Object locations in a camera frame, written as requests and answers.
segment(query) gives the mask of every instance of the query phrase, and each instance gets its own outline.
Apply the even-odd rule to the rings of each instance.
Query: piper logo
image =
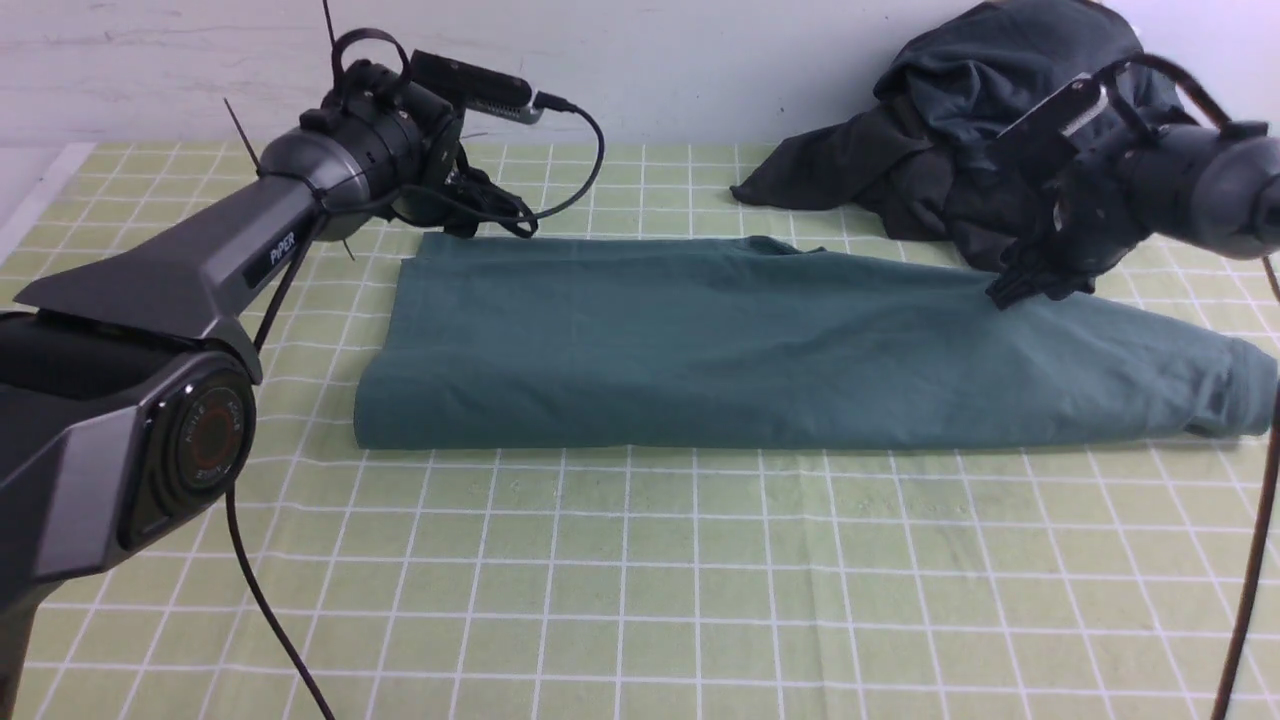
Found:
[[[284,256],[293,250],[294,245],[296,240],[292,232],[282,237],[280,241],[275,243],[275,247],[271,249],[271,266],[274,268],[280,260],[284,260]]]

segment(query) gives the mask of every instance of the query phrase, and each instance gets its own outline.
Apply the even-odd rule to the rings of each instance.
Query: white grid line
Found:
[[[973,487],[969,484],[969,474],[965,471],[964,457],[957,452],[956,462],[960,468],[960,482],[964,483],[964,493],[969,501],[969,507],[977,507],[978,502],[973,496]],[[1000,593],[1000,585],[996,583],[996,578],[992,575],[995,566],[991,562],[991,551],[987,547],[987,533],[983,532],[982,523],[978,520],[978,514],[970,514],[970,527],[974,534],[978,537],[978,550],[982,551],[982,568],[987,577],[987,584],[991,587],[991,597],[996,602],[996,615],[1000,618],[1000,626],[1005,632],[1005,648],[1009,650],[1009,659],[1014,665],[1014,682],[1018,683],[1018,689],[1023,696],[1023,710],[1027,712],[1028,720],[1032,717],[1032,705],[1030,698],[1027,696],[1027,684],[1023,682],[1023,666],[1018,661],[1018,650],[1014,647],[1014,635],[1009,629],[1009,616],[1005,614],[1005,601]]]
[[[695,697],[698,702],[696,717],[698,720],[701,720],[703,717],[703,683],[701,683],[703,680],[703,547],[701,547],[701,537],[698,532],[699,525],[701,524],[700,518],[698,516],[699,511],[698,495],[701,492],[701,488],[699,487],[698,483],[699,479],[698,448],[694,448],[691,455],[694,462],[694,477],[691,483],[694,488],[694,518],[691,523],[694,527],[694,676],[698,678],[698,685],[695,689],[696,693]]]
[[[557,565],[568,566],[566,562],[557,562]],[[687,564],[681,565],[680,569],[687,570],[690,566]],[[910,573],[901,573],[901,577],[908,577]],[[82,610],[87,606],[69,606],[65,603],[51,605],[50,609],[58,610]],[[100,610],[113,611],[113,612],[155,612],[161,610],[161,606],[148,606],[148,605],[104,605]],[[189,606],[189,607],[175,607],[174,614],[189,614],[189,615],[232,615],[236,612],[236,607],[202,607],[202,606]],[[311,610],[302,609],[288,609],[282,607],[276,610],[276,615],[282,618],[310,618],[314,614]],[[540,620],[544,618],[543,612],[430,612],[430,611],[410,611],[402,610],[392,612],[390,610],[326,610],[325,616],[329,618],[369,618],[369,619],[428,619],[428,620],[463,620],[466,618],[474,618],[479,620],[517,620],[517,621],[530,621]],[[591,615],[591,614],[558,614],[553,612],[549,615],[552,620],[581,620],[581,621],[617,621],[622,620],[625,623],[635,624],[689,624],[690,618],[680,615]],[[910,623],[867,623],[861,620],[855,620],[852,623],[835,621],[835,620],[778,620],[774,623],[772,619],[758,619],[758,618],[703,618],[701,623],[704,625],[732,625],[732,626],[754,626],[754,628],[772,628],[774,625],[780,628],[823,628],[829,630],[842,630],[852,628],[854,630],[893,630],[901,633],[919,633],[925,634],[932,630],[934,633],[968,633],[978,635],[997,635],[1004,637],[1005,634],[1012,634],[1014,637],[1020,635],[1064,635],[1064,637],[1096,637],[1096,638],[1155,638],[1157,633],[1155,630],[1125,630],[1116,628],[1009,628],[1007,630],[1000,625],[951,625],[951,624],[931,624],[931,625],[915,625]],[[1226,641],[1231,637],[1230,630],[1166,630],[1165,635],[1170,638],[1201,638],[1201,639],[1215,639]],[[1249,633],[1251,638],[1257,638],[1268,642],[1280,641],[1280,633]],[[101,666],[100,662],[46,662],[46,665],[67,665],[68,667],[97,667]],[[244,664],[212,664],[201,665],[198,669],[202,670],[216,670],[218,667],[259,667],[256,665]],[[142,667],[141,664],[131,665],[131,667]],[[196,667],[193,665],[174,665],[174,664],[152,664],[147,666],[151,670],[168,670],[172,667]],[[463,676],[472,676],[476,673],[463,673]],[[448,674],[449,678],[456,676],[454,673]],[[612,678],[614,674],[600,675],[602,678]],[[623,675],[623,680],[630,676]],[[1010,688],[1012,692],[1021,692],[1020,688]],[[1181,697],[1180,692],[1170,693],[1174,697]]]
[[[1097,469],[1097,461],[1093,459],[1093,452],[1085,448],[1085,454],[1089,456],[1089,462],[1093,464],[1094,469],[1098,471],[1098,477],[1102,477],[1101,470]],[[1111,518],[1115,520],[1116,525],[1120,525],[1120,514],[1116,512],[1115,505],[1111,502],[1111,496],[1107,495],[1106,483],[1101,479],[1098,480],[1098,491],[1102,493],[1102,498],[1106,501],[1107,511],[1111,512]],[[1181,665],[1178,664],[1178,656],[1174,655],[1174,648],[1169,644],[1169,635],[1165,634],[1164,624],[1160,621],[1160,614],[1156,611],[1156,603],[1151,600],[1151,591],[1147,588],[1147,580],[1142,577],[1142,564],[1138,562],[1138,555],[1133,551],[1133,546],[1129,543],[1129,533],[1125,528],[1119,528],[1116,532],[1120,536],[1120,546],[1124,547],[1125,556],[1129,560],[1130,566],[1133,566],[1134,577],[1138,580],[1138,591],[1142,593],[1142,601],[1147,606],[1147,612],[1151,615],[1151,624],[1156,629],[1156,635],[1160,638],[1160,644],[1165,648],[1165,656],[1169,660],[1169,666],[1174,671],[1174,678],[1178,680],[1178,688],[1187,696],[1187,678],[1183,674]],[[1187,708],[1194,715],[1196,703],[1187,698]]]
[[[892,452],[888,455],[888,462],[892,468],[897,466],[897,459]],[[934,628],[932,612],[929,611],[929,602],[924,594],[924,575],[920,573],[920,560],[915,553],[915,538],[911,537],[911,528],[906,514],[906,498],[902,495],[901,480],[895,482],[893,488],[897,491],[897,506],[902,512],[902,533],[906,536],[906,552],[911,559],[911,575],[915,578],[915,594],[916,600],[920,602],[920,618],[924,620],[924,633],[929,644],[929,660],[933,662],[933,676],[940,685],[938,702],[942,705],[942,720],[950,720],[951,708],[947,706],[947,696],[942,689],[942,662],[938,660],[938,647],[933,641]]]
[[[613,720],[622,720],[622,679],[625,673],[622,670],[622,647],[625,642],[626,633],[626,616],[627,616],[627,561],[631,559],[628,555],[630,548],[627,547],[627,538],[631,534],[631,528],[628,519],[631,516],[631,448],[627,448],[627,474],[625,475],[625,483],[622,486],[622,569],[618,571],[618,652],[614,657],[614,678],[613,678]]]
[[[773,629],[773,676],[778,682],[778,716],[786,720],[786,701],[782,694],[782,646],[778,642],[778,593],[773,587],[773,537],[769,532],[769,496],[764,486],[764,454],[756,452],[760,464],[760,512],[764,516],[764,575],[769,583],[769,621]]]
[[[493,500],[498,495],[498,471],[502,468],[502,451],[498,451],[498,459],[493,464],[493,477],[489,479],[489,500],[488,507],[489,512],[484,516],[484,523],[480,525],[480,550],[479,557],[485,556],[485,550],[489,542],[489,520],[493,518]],[[453,678],[453,692],[449,694],[449,719],[452,720],[454,714],[458,711],[458,692],[462,689],[462,675],[466,667],[467,660],[467,641],[471,639],[471,623],[476,618],[476,597],[480,594],[480,573],[484,569],[481,562],[475,564],[475,571],[471,574],[471,598],[467,601],[467,615],[462,624],[462,644],[458,648],[458,667],[456,676]]]
[[[31,662],[28,667],[38,669],[51,669],[56,667],[58,664],[52,662]],[[78,665],[77,669],[84,670],[137,670],[136,665],[129,665],[125,662],[97,662],[97,664],[83,664]],[[283,667],[248,667],[241,665],[228,665],[232,670],[247,670],[261,675],[288,675],[293,673],[293,669]],[[166,667],[169,671],[189,671],[200,673],[207,671],[207,667],[198,666],[173,666]],[[372,678],[372,670],[315,670],[314,674],[317,678]],[[410,678],[410,679],[452,679],[452,673],[431,673],[431,671],[413,671],[413,670],[388,670],[383,673],[387,678]],[[532,680],[535,675],[532,674],[518,674],[518,673],[468,673],[467,679],[483,679],[483,680]],[[545,675],[545,680],[553,682],[571,682],[571,683],[599,683],[608,684],[613,682],[613,678],[608,675]],[[695,678],[664,678],[664,676],[628,676],[625,680],[626,684],[644,685],[644,684],[663,684],[663,685],[692,685],[698,680]],[[707,685],[721,685],[721,687],[756,687],[756,688],[773,688],[776,683],[773,680],[755,680],[749,678],[735,678],[735,679],[707,679],[703,680]],[[783,688],[840,688],[840,689],[856,689],[851,683],[838,683],[831,680],[823,682],[809,682],[809,680],[786,680],[782,683]],[[892,683],[865,683],[864,685],[869,691],[897,691],[897,692],[927,692],[927,693],[992,693],[992,694],[1018,694],[1018,688],[1006,688],[1001,685],[922,685],[913,683],[892,684]],[[1080,688],[1029,688],[1027,691],[1033,696],[1078,696],[1078,697],[1094,697],[1100,693],[1097,691],[1087,691]],[[1181,693],[1170,693],[1160,691],[1111,691],[1114,697],[1134,697],[1134,698],[1176,698],[1183,700]],[[1192,692],[1189,694],[1193,700],[1212,700],[1213,693],[1211,692]],[[1266,694],[1260,693],[1236,693],[1234,696],[1236,700],[1270,700]]]
[[[1027,465],[1027,474],[1030,475],[1032,491],[1036,496],[1036,503],[1039,507],[1041,516],[1048,520],[1048,506],[1044,503],[1044,495],[1041,492],[1041,480],[1036,477],[1036,468],[1032,465],[1030,457],[1023,451],[1023,462]],[[1098,655],[1093,648],[1093,643],[1088,642],[1087,630],[1088,624],[1084,621],[1084,614],[1080,612],[1080,603],[1075,597],[1075,588],[1071,587],[1071,580],[1068,575],[1066,561],[1062,559],[1062,550],[1057,544],[1057,534],[1053,530],[1048,532],[1050,547],[1053,548],[1053,559],[1057,562],[1057,569],[1066,587],[1066,597],[1071,603],[1071,614],[1075,616],[1075,623],[1079,625],[1079,632],[1085,635],[1084,651],[1089,656],[1089,666],[1093,670],[1093,679],[1098,683],[1098,692],[1102,694],[1102,702],[1107,707],[1107,716],[1111,720],[1116,720],[1115,707],[1111,705],[1111,691],[1107,688],[1106,682],[1102,679],[1102,666],[1098,665]]]
[[[550,557],[547,560],[547,587],[543,591],[543,628],[538,638],[538,679],[534,680],[532,720],[538,720],[543,692],[541,678],[547,666],[547,633],[552,619],[552,587],[556,583],[556,552],[559,544],[561,505],[564,502],[564,459],[567,455],[567,451],[561,451],[561,471],[556,478],[556,514],[552,516],[552,550]]]
[[[378,687],[387,673],[387,655],[392,647],[392,637],[396,632],[396,621],[402,618],[401,601],[404,597],[404,580],[408,578],[408,569],[412,566],[410,559],[413,557],[413,543],[417,541],[417,529],[422,524],[422,506],[426,505],[426,492],[431,487],[431,461],[433,452],[426,461],[426,473],[422,477],[422,489],[417,493],[419,512],[413,515],[413,525],[408,530],[408,541],[404,543],[404,559],[401,561],[399,578],[396,580],[396,597],[392,598],[390,618],[387,619],[387,634],[383,635],[383,648],[378,651],[378,670],[374,674],[374,687],[369,692],[369,706],[365,707],[365,720],[374,720],[374,710],[378,706]]]

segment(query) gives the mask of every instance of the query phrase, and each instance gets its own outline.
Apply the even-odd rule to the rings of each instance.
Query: green grid mat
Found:
[[[916,263],[846,209],[742,208],[767,147],[618,147],[548,237],[771,234]],[[475,146],[530,205],[588,146]],[[101,146],[0,266],[32,278],[248,182],[232,145]],[[492,228],[485,232],[494,232]],[[262,585],[338,717],[1206,717],[1265,445],[1023,454],[356,448],[356,382],[420,233],[312,254],[264,354],[238,486]],[[1100,295],[1280,354],[1261,266],[1149,241]],[[246,314],[252,331],[266,296]],[[1272,546],[1234,719],[1280,719]],[[22,720],[319,717],[244,589],[221,509],[40,611]]]

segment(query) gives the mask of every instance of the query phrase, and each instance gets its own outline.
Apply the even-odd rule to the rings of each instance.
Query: dark gray garment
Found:
[[[952,242],[970,266],[998,272],[1015,238],[1050,225],[1050,204],[996,172],[987,143],[1076,76],[1140,50],[1123,17],[1089,0],[982,3],[908,42],[876,85],[879,105],[783,140],[731,191],[791,210],[855,202],[892,238]],[[1184,118],[1172,83],[1146,68],[1119,90]],[[1074,140],[1089,146],[1119,122],[1106,113]]]
[[[1009,448],[1260,434],[1276,361],[1126,305],[742,241],[457,240],[404,261],[370,450]]]

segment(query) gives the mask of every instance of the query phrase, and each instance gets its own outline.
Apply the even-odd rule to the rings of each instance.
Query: teal fabric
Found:
[[[429,233],[356,395],[369,450],[1014,448],[1262,434],[1276,361],[1107,300],[771,238]]]

